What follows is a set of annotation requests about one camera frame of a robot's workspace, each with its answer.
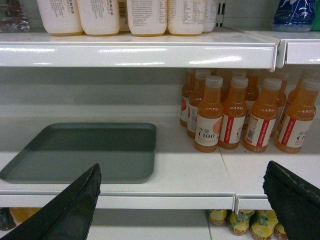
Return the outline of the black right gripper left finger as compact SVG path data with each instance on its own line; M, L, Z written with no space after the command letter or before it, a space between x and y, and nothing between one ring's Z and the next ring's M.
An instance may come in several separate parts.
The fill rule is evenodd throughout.
M99 164L92 165L3 240L86 240L102 182Z

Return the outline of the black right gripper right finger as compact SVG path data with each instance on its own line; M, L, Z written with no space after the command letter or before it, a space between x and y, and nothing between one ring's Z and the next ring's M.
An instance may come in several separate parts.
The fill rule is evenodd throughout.
M263 190L290 240L320 238L320 189L271 160Z

